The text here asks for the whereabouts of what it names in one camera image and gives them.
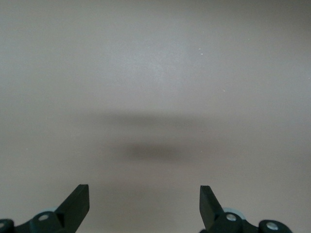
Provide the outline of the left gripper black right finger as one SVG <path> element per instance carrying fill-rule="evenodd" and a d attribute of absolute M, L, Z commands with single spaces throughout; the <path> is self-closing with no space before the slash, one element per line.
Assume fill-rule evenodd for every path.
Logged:
<path fill-rule="evenodd" d="M 203 233 L 259 233 L 238 210 L 223 208 L 210 186 L 200 186 L 199 210 L 204 224 Z"/>

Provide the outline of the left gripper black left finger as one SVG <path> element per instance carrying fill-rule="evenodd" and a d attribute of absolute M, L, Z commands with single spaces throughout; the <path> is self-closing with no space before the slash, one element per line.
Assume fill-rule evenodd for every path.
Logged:
<path fill-rule="evenodd" d="M 89 212 L 89 186 L 78 185 L 54 210 L 14 227 L 16 233 L 74 233 Z"/>

